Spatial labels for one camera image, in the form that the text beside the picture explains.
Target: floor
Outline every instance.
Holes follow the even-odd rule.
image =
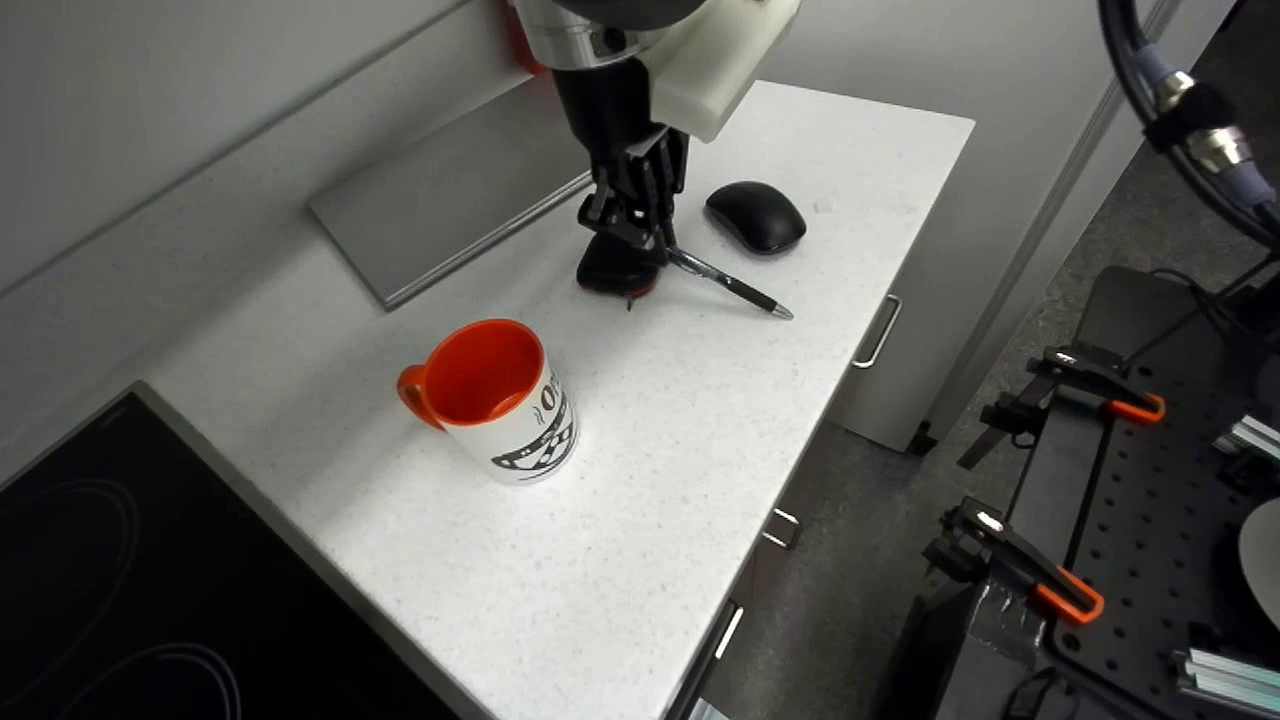
[[[1280,181],[1276,35],[1280,3],[1247,0],[1200,65],[1200,74],[1214,74],[1242,102],[1242,124],[1272,181]],[[975,473],[955,466],[982,433],[982,403],[1000,387],[1020,387],[1025,358],[1071,335],[1100,269],[1183,269],[1217,289],[1254,258],[1262,258],[1254,240],[1233,237],[1160,154],[1140,151],[942,447],[916,461],[819,428],[796,473],[804,539],[793,550],[757,550],[743,579],[753,613],[716,667],[708,699],[731,720],[875,717],[880,675],[907,603],[926,587],[920,546],[937,532],[937,517],[959,496],[1004,507],[1025,466],[1025,453],[1009,442]]]

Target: black mouse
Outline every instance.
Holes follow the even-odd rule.
[[[716,187],[708,195],[708,214],[761,254],[782,254],[810,232],[796,203],[782,187],[757,181]]]

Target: white table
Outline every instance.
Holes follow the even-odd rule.
[[[575,289],[575,203],[385,314],[319,240],[147,383],[498,717],[662,717],[944,187],[968,118],[757,82],[694,154],[679,240],[782,297],[771,320],[670,269],[631,313]],[[770,181],[810,214],[753,258],[699,203]],[[448,329],[521,314],[582,414],[566,466],[502,483],[391,381]]]

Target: mug handle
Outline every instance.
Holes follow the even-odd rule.
[[[433,428],[444,433],[444,423],[440,423],[440,414],[433,410],[426,387],[429,387],[429,364],[414,364],[414,367],[406,367],[399,381],[396,381],[396,392],[399,392],[399,400],[414,407],[414,414],[421,414],[426,423],[433,423]]]

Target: mug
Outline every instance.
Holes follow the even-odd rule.
[[[476,320],[399,372],[399,400],[504,475],[543,475],[573,447],[573,410],[542,335]]]

